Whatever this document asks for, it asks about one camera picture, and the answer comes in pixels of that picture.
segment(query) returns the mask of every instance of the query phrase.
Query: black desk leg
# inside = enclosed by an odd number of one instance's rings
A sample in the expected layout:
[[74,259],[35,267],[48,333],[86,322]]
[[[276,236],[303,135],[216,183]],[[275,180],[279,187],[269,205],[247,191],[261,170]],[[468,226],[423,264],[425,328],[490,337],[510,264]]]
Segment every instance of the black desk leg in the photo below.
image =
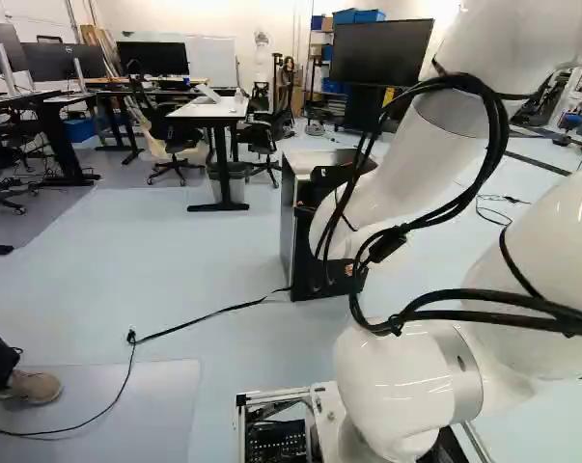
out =
[[85,176],[80,168],[80,162],[71,145],[63,121],[60,116],[61,106],[42,104],[38,113],[42,120],[42,128],[48,143],[55,153],[55,159],[63,171],[61,177],[47,177],[40,186],[89,186],[99,176]]
[[217,171],[222,190],[222,201],[217,204],[191,205],[187,208],[189,212],[206,212],[218,210],[248,210],[250,206],[245,203],[233,203],[231,201],[231,184],[229,177],[229,166],[226,159],[226,134],[223,126],[216,126],[215,151],[217,160]]
[[233,161],[239,162],[239,143],[236,140],[236,123],[231,125],[231,150],[233,151]]
[[119,126],[115,120],[115,112],[113,111],[113,105],[110,102],[109,97],[101,97],[99,99],[102,108],[104,108],[104,113],[106,113],[106,118],[108,118],[108,123],[110,124],[110,129],[115,137],[116,147],[97,147],[96,150],[112,151],[112,150],[125,150],[124,140],[121,138],[121,132],[119,131]]
[[92,98],[88,98],[86,100],[87,109],[89,110],[89,114],[91,115],[91,120],[94,122],[94,128],[96,129],[96,135],[99,138],[99,142],[104,147],[106,146],[106,140],[101,135],[101,127],[99,126],[99,120],[97,119],[97,106],[96,103],[93,101]]
[[134,130],[132,129],[132,121],[129,118],[129,113],[127,112],[127,107],[125,106],[125,99],[120,97],[118,100],[119,108],[121,109],[121,117],[124,121],[125,131],[127,132],[127,138],[129,139],[129,145],[132,150],[131,155],[121,162],[124,166],[126,166],[138,157],[138,153],[142,151],[142,149],[139,149],[136,145],[136,137],[134,136]]

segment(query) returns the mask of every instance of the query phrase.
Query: tan shoe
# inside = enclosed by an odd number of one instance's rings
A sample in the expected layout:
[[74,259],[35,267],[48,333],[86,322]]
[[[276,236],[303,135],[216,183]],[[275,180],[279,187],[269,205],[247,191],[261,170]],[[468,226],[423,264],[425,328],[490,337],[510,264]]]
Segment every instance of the tan shoe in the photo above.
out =
[[15,369],[8,388],[0,390],[0,400],[17,398],[33,405],[45,405],[55,400],[62,390],[61,382],[52,374]]

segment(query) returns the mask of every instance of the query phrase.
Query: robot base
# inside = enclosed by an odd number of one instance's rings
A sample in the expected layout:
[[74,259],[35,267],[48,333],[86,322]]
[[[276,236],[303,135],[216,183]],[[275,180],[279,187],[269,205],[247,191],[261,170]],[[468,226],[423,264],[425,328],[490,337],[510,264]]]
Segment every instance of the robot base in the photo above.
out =
[[[462,426],[481,461],[490,461],[472,428]],[[363,441],[346,418],[336,383],[236,397],[239,463],[387,463]],[[456,434],[440,430],[429,453],[418,463],[468,463]]]

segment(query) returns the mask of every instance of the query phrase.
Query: cable bundle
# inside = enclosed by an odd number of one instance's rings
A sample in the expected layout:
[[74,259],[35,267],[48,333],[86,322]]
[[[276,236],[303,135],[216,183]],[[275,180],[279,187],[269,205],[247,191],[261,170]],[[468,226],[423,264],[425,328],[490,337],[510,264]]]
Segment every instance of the cable bundle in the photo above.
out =
[[[421,82],[400,96],[394,98],[393,101],[383,108],[378,124],[372,132],[372,136],[366,146],[365,152],[362,152],[362,148],[366,141],[367,134],[364,133],[362,135],[353,159],[353,174],[350,180],[346,183],[345,191],[337,202],[337,206],[329,221],[325,225],[316,248],[315,254],[317,257],[320,257],[322,251],[322,274],[325,283],[328,285],[333,283],[327,275],[327,262],[334,230],[336,230],[341,218],[346,220],[346,217],[344,216],[345,207],[350,200],[357,180],[360,177],[362,168],[373,148],[374,142],[380,135],[383,124],[399,104],[408,102],[410,98],[414,98],[417,95],[448,89],[456,89],[469,94],[478,95],[484,103],[489,122],[488,145],[486,148],[484,163],[473,183],[460,195],[448,203],[443,204],[439,208],[408,223],[403,223],[374,233],[360,246],[352,265],[353,284],[352,291],[348,295],[348,304],[354,320],[359,324],[359,326],[378,336],[386,336],[391,333],[399,336],[405,322],[420,319],[474,321],[559,332],[568,337],[573,335],[582,336],[581,311],[535,296],[524,296],[521,294],[485,289],[445,289],[424,294],[413,300],[400,313],[390,316],[386,322],[382,323],[372,324],[362,313],[357,292],[358,277],[366,271],[368,264],[371,262],[379,263],[388,258],[406,242],[406,236],[408,233],[442,224],[443,222],[447,222],[459,215],[475,199],[482,186],[489,179],[503,158],[509,140],[510,126],[509,116],[505,110],[501,96],[492,91],[479,78],[469,74],[444,74],[428,81]],[[417,312],[419,308],[426,304],[451,299],[472,299],[516,305],[541,313],[548,313],[555,316],[555,318],[539,318],[525,315],[469,311],[439,310]]]

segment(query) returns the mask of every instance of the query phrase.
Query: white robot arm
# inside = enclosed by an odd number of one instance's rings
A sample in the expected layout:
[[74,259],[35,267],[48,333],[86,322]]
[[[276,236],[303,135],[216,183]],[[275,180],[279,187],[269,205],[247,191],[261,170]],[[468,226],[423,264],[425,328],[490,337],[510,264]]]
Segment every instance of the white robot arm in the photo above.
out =
[[[528,95],[555,68],[582,65],[582,0],[464,2],[435,60],[500,94]],[[513,112],[522,102],[505,104]],[[366,237],[362,229],[426,206],[482,152],[486,134],[477,96],[445,90],[416,97],[384,161],[360,177],[346,206],[346,219],[359,232],[340,222],[330,256],[354,258]],[[317,211],[313,251],[335,207],[330,195]],[[536,293],[582,311],[582,173],[508,227],[464,286]],[[494,302],[464,301],[463,307],[537,315]],[[377,337],[353,325],[336,343],[335,367],[352,423],[346,429],[358,431],[374,453],[366,461],[413,462],[431,448],[440,427],[507,410],[532,397],[539,380],[582,375],[582,337],[441,320],[409,322],[401,336]]]

